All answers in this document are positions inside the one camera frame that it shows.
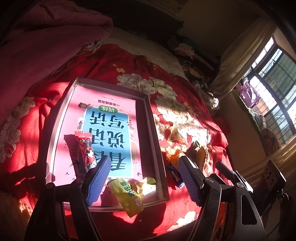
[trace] red snack package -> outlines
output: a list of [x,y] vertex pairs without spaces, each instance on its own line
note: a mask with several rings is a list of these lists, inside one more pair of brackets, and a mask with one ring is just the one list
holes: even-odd
[[94,156],[94,151],[91,147],[92,135],[89,132],[76,131],[75,136],[79,141],[79,149],[81,151],[83,165],[86,172],[96,167],[97,162]]

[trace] headboard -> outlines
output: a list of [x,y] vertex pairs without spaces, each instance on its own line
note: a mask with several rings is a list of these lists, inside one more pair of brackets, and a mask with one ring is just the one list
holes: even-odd
[[170,36],[183,27],[182,21],[136,0],[74,1],[80,7],[111,17],[115,27],[145,33],[149,39],[164,47]]

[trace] snack wrapper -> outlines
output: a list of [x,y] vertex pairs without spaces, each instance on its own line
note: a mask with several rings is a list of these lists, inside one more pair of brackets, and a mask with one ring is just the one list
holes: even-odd
[[174,168],[177,169],[177,171],[179,171],[179,164],[178,163],[179,163],[179,158],[181,156],[185,156],[185,154],[181,150],[177,149],[175,154],[169,156],[169,158],[168,158],[169,162],[173,165]]
[[187,126],[175,122],[168,141],[187,145]]
[[133,183],[133,189],[137,191],[137,193],[144,200],[148,197],[151,197],[156,193],[156,181],[151,177],[145,177],[141,181],[137,181]]
[[143,211],[142,198],[129,182],[120,178],[108,182],[108,186],[130,218]]
[[181,177],[181,174],[177,171],[177,169],[174,168],[171,163],[169,163],[167,168],[170,171],[170,174],[171,174],[172,178],[175,180],[176,186],[178,188],[183,187],[184,182],[183,182],[183,179]]
[[82,109],[91,109],[92,108],[91,104],[85,104],[82,102],[79,103],[78,107],[82,108]]
[[195,159],[195,164],[201,171],[203,171],[206,156],[207,156],[207,153],[204,147],[201,146],[196,153],[196,159]]
[[79,149],[81,151],[83,165],[88,172],[89,169],[97,166],[93,148],[91,147],[92,135],[89,132],[76,131],[75,136],[79,141]]

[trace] pink book cover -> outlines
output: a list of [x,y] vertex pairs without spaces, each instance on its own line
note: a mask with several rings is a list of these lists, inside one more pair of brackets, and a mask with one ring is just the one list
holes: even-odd
[[[53,167],[53,183],[56,186],[69,184],[85,174],[74,136],[79,130],[92,134],[92,148],[97,162],[103,155],[111,158],[111,171],[106,183],[115,178],[143,179],[136,101],[78,85],[67,107],[57,141]],[[92,206],[118,204],[105,184],[98,201]]]

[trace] bed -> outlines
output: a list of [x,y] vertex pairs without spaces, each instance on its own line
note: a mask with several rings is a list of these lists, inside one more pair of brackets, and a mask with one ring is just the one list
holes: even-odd
[[[0,49],[0,71],[6,80],[1,89],[1,190],[34,208],[48,175],[51,130],[67,88],[77,77],[150,96],[165,166],[169,155],[178,149],[186,151],[197,140],[207,150],[206,176],[218,173],[217,161],[231,169],[223,132],[187,81],[178,60],[164,47],[118,28],[112,32],[110,18],[70,1],[41,3],[21,23],[35,25],[34,31],[17,30]],[[188,145],[167,141],[175,121],[188,124]],[[102,238],[139,240],[195,220],[200,207],[191,201],[186,187],[176,187],[168,173],[167,183],[170,200],[147,207],[132,218],[124,211],[93,213]],[[76,237],[71,212],[65,213],[69,232]],[[116,232],[107,231],[111,226]]]

